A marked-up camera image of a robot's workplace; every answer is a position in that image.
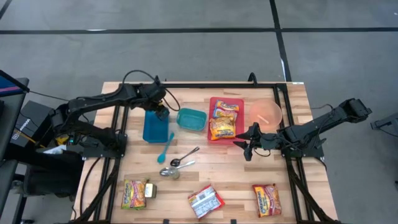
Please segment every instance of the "computer monitor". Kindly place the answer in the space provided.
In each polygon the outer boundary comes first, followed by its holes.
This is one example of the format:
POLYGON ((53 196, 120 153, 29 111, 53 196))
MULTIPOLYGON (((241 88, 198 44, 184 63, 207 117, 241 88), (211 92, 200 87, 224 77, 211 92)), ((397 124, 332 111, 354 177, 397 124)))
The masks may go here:
POLYGON ((0 97, 29 92, 29 88, 0 70, 0 97))

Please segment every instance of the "blue plastic bowl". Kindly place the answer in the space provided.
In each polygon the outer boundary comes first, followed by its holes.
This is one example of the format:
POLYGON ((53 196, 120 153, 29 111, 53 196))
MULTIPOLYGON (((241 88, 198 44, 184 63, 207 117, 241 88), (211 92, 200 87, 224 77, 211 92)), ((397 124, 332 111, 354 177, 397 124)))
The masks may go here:
POLYGON ((142 138, 149 143, 167 142, 169 140, 169 117, 160 120, 153 111, 145 111, 142 138))
POLYGON ((181 128, 201 131, 206 126, 207 115, 203 111, 182 108, 177 115, 177 124, 181 128))

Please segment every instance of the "silver spoon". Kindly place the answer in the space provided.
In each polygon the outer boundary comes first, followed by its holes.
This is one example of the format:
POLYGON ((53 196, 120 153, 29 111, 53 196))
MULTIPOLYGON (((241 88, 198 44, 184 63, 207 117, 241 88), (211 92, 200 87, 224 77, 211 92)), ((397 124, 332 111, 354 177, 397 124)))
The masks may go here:
MULTIPOLYGON (((183 167, 186 167, 186 166, 190 166, 190 165, 192 165, 192 164, 194 164, 194 163, 195 163, 195 161, 189 161, 189 162, 187 162, 186 164, 180 165, 180 166, 178 166, 178 167, 176 167, 176 168, 177 168, 177 169, 180 169, 180 168, 183 168, 183 167)), ((168 167, 164 167, 163 169, 160 170, 159 174, 160 174, 161 176, 164 176, 164 177, 169 176, 169 168, 168 168, 168 167)))

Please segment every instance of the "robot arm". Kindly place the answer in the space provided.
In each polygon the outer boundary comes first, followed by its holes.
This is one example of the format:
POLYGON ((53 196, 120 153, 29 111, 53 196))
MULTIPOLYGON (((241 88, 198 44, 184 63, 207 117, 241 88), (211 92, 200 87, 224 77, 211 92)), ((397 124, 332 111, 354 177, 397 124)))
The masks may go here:
POLYGON ((128 106, 131 109, 139 107, 144 110, 155 111, 159 119, 163 119, 169 115, 169 110, 162 104, 165 95, 166 90, 158 77, 151 84, 132 85, 122 83, 112 93, 78 97, 60 105, 51 112, 53 129, 58 135, 71 132, 87 135, 99 140, 105 149, 117 151, 122 146, 121 144, 125 142, 125 135, 116 134, 115 130, 111 128, 98 128, 92 124, 79 121, 78 118, 84 113, 110 106, 128 106))
POLYGON ((244 149, 244 157, 247 161, 252 158, 252 149, 262 147, 264 150, 280 149, 282 153, 290 157, 323 157, 319 134, 335 126, 344 123, 358 123, 368 118, 372 113, 363 105, 361 100, 349 99, 342 102, 331 112, 315 118, 303 125, 293 125, 277 130, 277 134, 264 134, 259 124, 254 123, 246 133, 237 135, 237 138, 250 140, 246 142, 234 142, 244 149))

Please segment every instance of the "orange bowl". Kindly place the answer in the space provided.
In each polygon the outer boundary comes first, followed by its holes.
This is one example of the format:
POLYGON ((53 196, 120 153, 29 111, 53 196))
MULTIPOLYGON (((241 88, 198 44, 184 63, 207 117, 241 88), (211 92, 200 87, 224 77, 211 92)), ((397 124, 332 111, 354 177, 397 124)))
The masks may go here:
POLYGON ((249 120, 259 123, 262 132, 275 131, 282 121, 282 110, 271 100, 257 100, 250 107, 249 120))

